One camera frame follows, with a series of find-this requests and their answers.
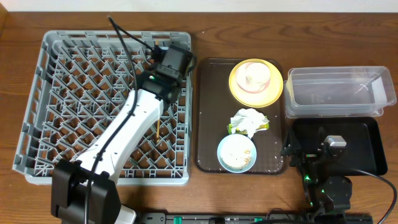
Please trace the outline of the light blue bowl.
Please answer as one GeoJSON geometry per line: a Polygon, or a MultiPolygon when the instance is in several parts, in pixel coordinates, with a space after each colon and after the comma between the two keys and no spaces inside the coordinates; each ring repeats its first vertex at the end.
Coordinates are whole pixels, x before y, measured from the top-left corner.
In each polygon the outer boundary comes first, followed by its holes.
{"type": "Polygon", "coordinates": [[[217,157],[221,166],[228,172],[247,172],[256,162],[257,150],[248,137],[241,134],[226,136],[218,144],[217,157]]]}

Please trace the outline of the food scraps rice pile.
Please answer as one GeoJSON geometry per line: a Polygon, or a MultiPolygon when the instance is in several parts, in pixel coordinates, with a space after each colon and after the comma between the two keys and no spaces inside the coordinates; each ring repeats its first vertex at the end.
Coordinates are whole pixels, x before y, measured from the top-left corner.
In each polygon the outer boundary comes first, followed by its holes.
{"type": "Polygon", "coordinates": [[[245,168],[252,158],[252,142],[243,137],[230,136],[220,145],[220,159],[229,169],[241,170],[245,168]]]}

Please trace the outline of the white paper napkin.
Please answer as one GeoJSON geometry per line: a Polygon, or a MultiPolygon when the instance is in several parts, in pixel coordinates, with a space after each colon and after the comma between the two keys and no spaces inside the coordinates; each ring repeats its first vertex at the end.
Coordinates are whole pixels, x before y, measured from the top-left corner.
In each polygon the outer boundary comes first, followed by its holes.
{"type": "Polygon", "coordinates": [[[264,114],[256,111],[253,108],[249,109],[240,109],[231,119],[230,123],[231,124],[239,124],[242,122],[247,122],[247,123],[252,123],[255,124],[256,127],[258,127],[261,123],[268,123],[269,120],[267,119],[267,116],[264,114]]]}

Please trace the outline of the green yellow snack wrapper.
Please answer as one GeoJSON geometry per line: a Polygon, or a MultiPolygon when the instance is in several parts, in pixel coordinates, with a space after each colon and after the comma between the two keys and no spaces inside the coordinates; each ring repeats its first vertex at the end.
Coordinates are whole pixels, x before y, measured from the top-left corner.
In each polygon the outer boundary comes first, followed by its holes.
{"type": "Polygon", "coordinates": [[[228,134],[242,134],[252,136],[258,131],[265,131],[269,129],[268,123],[261,123],[258,127],[255,124],[242,122],[239,124],[229,124],[227,126],[228,134]]]}

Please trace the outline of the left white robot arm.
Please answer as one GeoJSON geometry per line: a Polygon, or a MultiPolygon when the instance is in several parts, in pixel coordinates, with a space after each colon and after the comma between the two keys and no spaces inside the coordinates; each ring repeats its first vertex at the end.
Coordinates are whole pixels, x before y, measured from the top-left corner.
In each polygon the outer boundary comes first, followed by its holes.
{"type": "Polygon", "coordinates": [[[76,161],[60,160],[52,174],[51,214],[62,223],[134,223],[137,213],[122,205],[116,184],[146,131],[181,95],[189,69],[155,64],[103,134],[76,161]]]}

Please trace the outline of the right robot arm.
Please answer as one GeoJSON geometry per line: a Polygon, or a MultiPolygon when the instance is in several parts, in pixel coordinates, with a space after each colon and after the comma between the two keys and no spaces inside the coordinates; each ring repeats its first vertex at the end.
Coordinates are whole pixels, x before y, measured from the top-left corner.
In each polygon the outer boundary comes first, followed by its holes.
{"type": "Polygon", "coordinates": [[[289,166],[302,176],[308,201],[319,213],[341,213],[351,208],[352,182],[345,176],[331,175],[328,166],[336,163],[346,151],[342,136],[329,135],[316,147],[304,148],[292,129],[285,139],[281,156],[289,156],[289,166]]]}

